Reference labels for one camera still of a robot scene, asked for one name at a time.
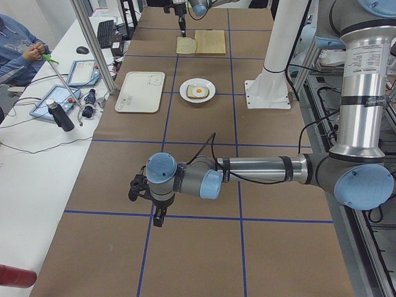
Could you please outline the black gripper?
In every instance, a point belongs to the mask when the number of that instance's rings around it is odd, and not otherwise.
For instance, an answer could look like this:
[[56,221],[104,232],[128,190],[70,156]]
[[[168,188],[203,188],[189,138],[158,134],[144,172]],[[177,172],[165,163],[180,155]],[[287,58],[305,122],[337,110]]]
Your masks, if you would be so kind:
[[155,227],[162,227],[165,221],[167,208],[174,202],[174,193],[165,195],[156,195],[151,193],[152,202],[154,204],[155,213],[153,214],[153,225]]
[[174,14],[179,16],[178,24],[181,31],[181,36],[186,37],[186,0],[168,0],[165,1],[163,10],[166,14],[170,13],[171,9],[174,9]]

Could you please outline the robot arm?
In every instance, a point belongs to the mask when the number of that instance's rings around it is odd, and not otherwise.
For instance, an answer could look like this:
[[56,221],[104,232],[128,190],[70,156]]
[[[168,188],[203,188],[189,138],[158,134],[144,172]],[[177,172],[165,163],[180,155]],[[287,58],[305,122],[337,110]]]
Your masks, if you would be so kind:
[[221,185],[234,180],[310,184],[357,210],[384,203],[394,189],[394,179],[383,165],[384,153],[378,142],[394,38],[394,1],[320,1],[316,46],[345,50],[335,145],[328,153],[300,153],[296,157],[217,158],[197,154],[187,163],[178,163],[168,153],[156,153],[145,167],[144,196],[155,206],[153,224],[162,226],[176,193],[215,199]]
[[174,14],[178,16],[179,29],[181,31],[181,37],[186,37],[186,15],[189,14],[190,17],[198,21],[206,16],[208,11],[217,6],[223,4],[228,4],[231,2],[238,2],[238,0],[174,0],[165,1],[165,6],[163,11],[169,14],[173,9]]

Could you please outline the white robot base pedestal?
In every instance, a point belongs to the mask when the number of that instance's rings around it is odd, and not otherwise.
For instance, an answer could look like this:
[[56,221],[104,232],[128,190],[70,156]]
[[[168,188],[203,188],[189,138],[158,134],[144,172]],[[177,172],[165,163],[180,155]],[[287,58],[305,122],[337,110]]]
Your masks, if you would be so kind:
[[293,46],[293,34],[287,29],[291,1],[280,1],[275,16],[262,72],[247,80],[246,100],[250,109],[289,109],[285,69]]

